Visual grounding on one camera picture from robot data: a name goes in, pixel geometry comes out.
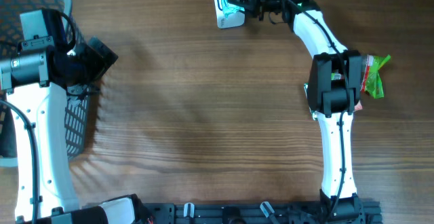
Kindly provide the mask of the orange snack packet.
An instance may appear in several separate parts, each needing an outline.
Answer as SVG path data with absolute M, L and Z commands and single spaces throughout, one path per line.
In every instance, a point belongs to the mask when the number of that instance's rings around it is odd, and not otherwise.
M 356 111 L 360 111 L 360 110 L 362 110 L 362 109 L 363 109 L 362 104 L 361 104 L 360 102 L 358 102 L 358 103 L 355 105 L 355 110 L 356 110 Z

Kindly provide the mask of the green white gum pack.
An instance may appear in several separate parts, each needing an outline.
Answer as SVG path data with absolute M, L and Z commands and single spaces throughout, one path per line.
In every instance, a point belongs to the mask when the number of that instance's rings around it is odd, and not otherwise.
M 304 88 L 304 93 L 305 93 L 305 95 L 307 95 L 308 88 L 309 88 L 308 83 L 304 83 L 303 88 Z M 311 113 L 312 119 L 313 119 L 314 121 L 317 121 L 317 114 L 316 114 L 316 112 L 313 111 L 310 107 L 309 107 L 309 112 Z

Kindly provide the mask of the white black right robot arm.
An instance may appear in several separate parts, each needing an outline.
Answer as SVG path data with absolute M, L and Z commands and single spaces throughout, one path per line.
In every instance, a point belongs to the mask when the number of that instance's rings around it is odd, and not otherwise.
M 237 12 L 262 20 L 279 14 L 312 58 L 304 85 L 309 110 L 319 123 L 323 178 L 318 223 L 366 223 L 368 218 L 353 179 L 351 127 L 360 101 L 362 56 L 342 45 L 313 0 L 220 0 L 226 16 Z

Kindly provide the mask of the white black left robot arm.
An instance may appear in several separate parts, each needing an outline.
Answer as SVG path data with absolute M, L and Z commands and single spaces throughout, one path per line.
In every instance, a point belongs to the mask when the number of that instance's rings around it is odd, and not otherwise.
M 15 56 L 1 61 L 3 104 L 14 115 L 18 153 L 17 223 L 153 223 L 138 196 L 129 194 L 81 208 L 66 150 L 71 86 L 99 80 L 117 60 L 103 42 L 78 43 L 64 12 L 42 8 L 20 16 L 25 37 Z

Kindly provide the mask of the green candy bag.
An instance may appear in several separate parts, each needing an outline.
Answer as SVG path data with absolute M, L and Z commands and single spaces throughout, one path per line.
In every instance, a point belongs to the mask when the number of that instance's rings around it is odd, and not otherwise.
M 359 100 L 360 93 L 367 93 L 372 98 L 384 97 L 380 70 L 390 61 L 386 57 L 365 54 L 357 51 L 345 51 L 339 56 L 333 55 L 330 70 L 330 89 L 342 90 L 344 99 L 349 97 Z

